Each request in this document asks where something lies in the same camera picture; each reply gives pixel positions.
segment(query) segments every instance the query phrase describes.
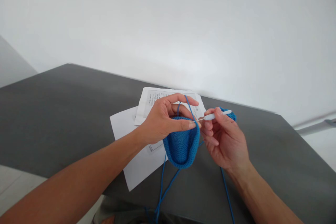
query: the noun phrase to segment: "gray table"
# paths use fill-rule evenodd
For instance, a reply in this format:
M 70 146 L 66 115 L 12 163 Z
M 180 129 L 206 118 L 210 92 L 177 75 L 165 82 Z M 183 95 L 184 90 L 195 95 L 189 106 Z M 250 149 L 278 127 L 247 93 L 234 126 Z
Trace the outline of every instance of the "gray table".
M 66 64 L 0 89 L 0 164 L 51 177 L 114 141 L 109 117 L 138 105 L 157 85 Z M 232 109 L 261 176 L 305 223 L 335 223 L 336 173 L 277 114 L 202 97 Z M 162 167 L 131 192 L 121 173 L 104 194 L 147 207 L 158 203 Z M 166 187 L 176 172 L 169 162 Z M 227 178 L 237 223 L 253 223 Z M 205 223 L 231 223 L 221 172 L 205 146 L 180 172 L 161 210 Z

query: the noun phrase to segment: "blue crochet piece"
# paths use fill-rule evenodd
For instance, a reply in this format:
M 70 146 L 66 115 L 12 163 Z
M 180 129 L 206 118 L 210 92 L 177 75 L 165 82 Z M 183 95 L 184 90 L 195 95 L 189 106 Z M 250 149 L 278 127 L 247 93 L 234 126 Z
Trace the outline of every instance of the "blue crochet piece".
M 226 109 L 222 108 L 222 107 L 219 107 L 223 112 L 224 111 L 227 111 Z M 230 114 L 227 114 L 228 117 L 230 117 L 233 121 L 237 121 L 237 117 L 236 115 L 232 112 Z
M 175 120 L 185 119 L 186 117 L 173 117 Z M 196 127 L 180 132 L 170 133 L 164 140 L 164 148 L 166 149 L 169 161 L 177 168 L 185 169 L 194 162 L 198 142 L 200 141 L 200 129 L 196 123 Z

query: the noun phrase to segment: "white crochet hook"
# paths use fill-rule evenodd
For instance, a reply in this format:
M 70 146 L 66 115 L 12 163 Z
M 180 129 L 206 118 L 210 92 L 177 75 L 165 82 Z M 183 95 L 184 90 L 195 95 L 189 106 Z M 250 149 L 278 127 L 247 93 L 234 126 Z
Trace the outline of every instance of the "white crochet hook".
M 232 110 L 223 111 L 223 114 L 231 114 L 231 113 L 232 113 Z M 213 120 L 213 119 L 215 119 L 215 114 L 209 114 L 209 115 L 204 116 L 204 118 L 199 119 L 197 121 L 202 121 L 202 120 L 210 121 L 210 120 Z

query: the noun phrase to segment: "blue yarn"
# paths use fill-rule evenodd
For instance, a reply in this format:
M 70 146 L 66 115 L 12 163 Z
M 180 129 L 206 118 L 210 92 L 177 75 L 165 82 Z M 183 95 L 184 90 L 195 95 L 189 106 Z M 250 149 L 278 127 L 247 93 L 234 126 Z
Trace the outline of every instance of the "blue yarn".
M 174 120 L 190 120 L 186 117 L 176 116 L 173 117 Z M 192 165 L 194 162 L 198 143 L 200 141 L 200 129 L 198 123 L 196 127 L 187 131 L 179 131 L 170 133 L 164 140 L 164 148 L 168 156 L 169 161 L 179 169 L 186 169 Z
M 229 202 L 229 207 L 230 207 L 230 212 L 231 212 L 231 217 L 232 217 L 232 223 L 235 224 L 235 220 L 234 220 L 235 217 L 233 216 L 233 211 L 232 211 L 230 197 L 229 197 L 229 191 L 228 191 L 228 188 L 226 186 L 226 181 L 225 181 L 225 177 L 224 177 L 223 168 L 221 167 L 220 170 L 222 171 L 222 177 L 223 177 L 223 181 L 224 181 L 224 186 L 225 186 L 225 191 L 226 191 L 226 197 L 228 198 L 227 201 Z
M 181 131 L 181 132 L 173 132 L 170 133 L 168 136 L 171 137 L 166 137 L 163 140 L 164 143 L 164 148 L 166 150 L 166 154 L 164 157 L 164 162 L 163 162 L 163 168 L 162 168 L 162 174 L 161 174 L 161 189 L 160 189 L 160 199 L 159 199 L 159 203 L 154 211 L 154 214 L 156 214 L 156 218 L 155 218 L 155 223 L 158 223 L 159 220 L 159 215 L 160 215 L 160 205 L 161 202 L 163 201 L 163 199 L 165 198 L 168 190 L 170 189 L 170 187 L 172 186 L 174 180 L 176 179 L 177 175 L 179 174 L 179 172 L 181 171 L 181 169 L 183 168 L 188 168 L 195 159 L 196 153 L 197 153 L 197 149 L 204 143 L 204 141 L 202 141 L 200 144 L 198 143 L 198 140 L 200 138 L 200 129 L 198 124 L 196 123 L 196 119 L 193 115 L 193 112 L 191 110 L 189 101 L 187 96 L 185 96 L 192 114 L 192 117 L 195 121 L 196 127 L 188 130 L 188 131 Z M 177 117 L 174 117 L 173 119 L 175 120 L 179 120 L 179 119 L 185 119 L 185 120 L 191 120 L 189 118 L 186 117 L 179 117 L 179 108 L 180 108 L 180 104 L 177 107 Z M 227 116 L 229 116 L 231 119 L 233 119 L 234 121 L 236 121 L 237 117 L 234 113 L 230 113 Z M 165 170 L 165 164 L 166 164 L 166 157 L 168 156 L 168 159 L 170 160 L 170 162 L 178 167 L 179 169 L 177 170 L 177 172 L 175 173 L 174 177 L 172 178 L 172 180 L 169 183 L 168 188 L 165 190 L 163 196 L 162 196 L 162 189 L 163 189 L 163 174 L 164 174 L 164 170 Z M 222 177 L 223 177 L 223 181 L 224 181 L 224 186 L 225 186 L 225 191 L 226 191 L 226 196 L 227 196 L 227 200 L 229 202 L 229 207 L 230 207 L 230 212 L 231 212 L 231 217 L 232 217 L 232 222 L 233 224 L 235 224 L 235 218 L 233 216 L 233 211 L 232 211 L 232 207 L 231 207 L 231 202 L 230 202 L 230 198 L 229 198 L 229 192 L 228 192 L 228 188 L 226 186 L 226 181 L 225 181 L 225 177 L 224 177 L 224 171 L 223 168 L 221 167 L 221 172 L 222 172 Z M 148 215 L 148 211 L 147 208 L 145 208 L 146 211 L 146 215 L 148 218 L 148 221 L 151 223 L 150 219 L 149 219 L 149 215 Z
M 223 112 L 224 111 L 227 111 L 226 109 L 224 109 L 224 108 L 222 108 L 222 107 L 219 107 Z M 236 121 L 237 120 L 237 117 L 236 117 L 236 115 L 233 113 L 233 112 L 231 112 L 230 114 L 227 114 L 227 116 L 228 117 L 230 117 L 232 120 L 234 120 L 234 121 Z

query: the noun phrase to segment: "hand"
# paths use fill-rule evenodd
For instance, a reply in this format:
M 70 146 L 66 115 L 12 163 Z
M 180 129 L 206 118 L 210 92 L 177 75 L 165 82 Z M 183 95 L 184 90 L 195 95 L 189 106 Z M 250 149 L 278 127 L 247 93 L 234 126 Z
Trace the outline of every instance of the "hand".
M 198 101 L 190 96 L 187 97 L 191 106 L 198 106 Z M 174 120 L 171 118 L 177 116 L 177 107 L 179 105 L 173 104 L 175 102 L 186 103 L 187 99 L 183 94 L 176 93 L 155 101 L 147 119 L 136 129 L 141 131 L 139 134 L 144 136 L 146 144 L 155 144 L 172 132 L 186 131 L 196 127 L 195 123 L 190 123 L 189 120 Z M 193 120 L 191 112 L 182 104 L 179 108 L 179 116 Z
M 216 164 L 225 170 L 245 168 L 250 160 L 246 140 L 237 123 L 220 108 L 209 109 L 204 115 L 215 114 L 212 121 L 201 121 L 201 134 Z

